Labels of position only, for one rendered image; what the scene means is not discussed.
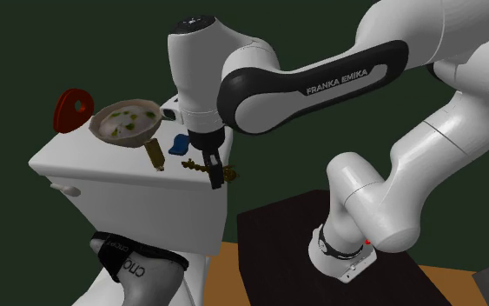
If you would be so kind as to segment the golden ornate twig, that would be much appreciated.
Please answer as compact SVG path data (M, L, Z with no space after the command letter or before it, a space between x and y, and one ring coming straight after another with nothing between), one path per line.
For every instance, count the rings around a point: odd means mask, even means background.
M188 161L182 161L182 167L190 170L196 170L201 172L208 172L208 166L195 163L191 158ZM223 179L227 183L233 182L240 175L233 169L233 165L226 165L222 167Z

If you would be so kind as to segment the red disc with hole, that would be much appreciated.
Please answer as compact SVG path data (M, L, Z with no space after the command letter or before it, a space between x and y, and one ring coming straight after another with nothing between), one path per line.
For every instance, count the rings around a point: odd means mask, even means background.
M80 128L92 116L94 101L90 93L81 89L67 89L59 97L53 113L53 130L69 133Z

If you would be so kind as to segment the brown bowl with green bits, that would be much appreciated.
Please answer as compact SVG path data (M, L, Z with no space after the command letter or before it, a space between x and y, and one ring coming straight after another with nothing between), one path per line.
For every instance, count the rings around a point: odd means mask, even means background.
M149 100L113 103L90 119L89 130L99 140L126 148L143 146L162 122L160 106Z

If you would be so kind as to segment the white toilet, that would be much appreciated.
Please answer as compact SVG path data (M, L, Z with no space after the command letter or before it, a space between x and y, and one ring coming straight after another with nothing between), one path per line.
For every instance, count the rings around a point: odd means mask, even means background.
M190 147L169 154L186 134L181 118L163 121L154 137L165 158L158 171L143 147L124 148L94 136L88 125L58 134L29 161L60 190L96 230L174 251L189 260L184 284L169 306L203 306L210 259L220 252L228 186L212 189L208 173L183 167L203 162Z

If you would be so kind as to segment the brown bottle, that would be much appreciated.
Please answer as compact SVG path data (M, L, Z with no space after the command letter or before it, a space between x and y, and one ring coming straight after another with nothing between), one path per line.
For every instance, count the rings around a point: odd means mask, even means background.
M144 143L150 162L157 171L164 171L165 158L161 146L156 138L151 138Z

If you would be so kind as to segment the blue curved object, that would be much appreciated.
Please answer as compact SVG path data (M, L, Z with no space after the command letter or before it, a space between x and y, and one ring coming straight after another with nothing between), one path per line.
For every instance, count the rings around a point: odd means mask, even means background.
M174 156L185 156L188 153L190 141L189 136L185 134L177 134L174 137L173 144L168 153Z

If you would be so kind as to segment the dark robot stand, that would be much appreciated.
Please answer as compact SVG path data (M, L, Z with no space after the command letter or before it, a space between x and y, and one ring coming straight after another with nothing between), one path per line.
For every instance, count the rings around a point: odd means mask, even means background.
M310 262L329 193L312 190L237 217L239 270L251 306L452 306L406 253L378 252L350 283Z

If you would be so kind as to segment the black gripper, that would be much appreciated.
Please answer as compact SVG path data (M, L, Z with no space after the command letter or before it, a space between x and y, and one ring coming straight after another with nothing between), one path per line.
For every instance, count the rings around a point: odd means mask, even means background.
M204 165L208 169L208 177L213 190L219 189L224 184L223 165L218 149L225 141L225 130L221 127L218 130L199 133L188 130L190 143L202 151Z

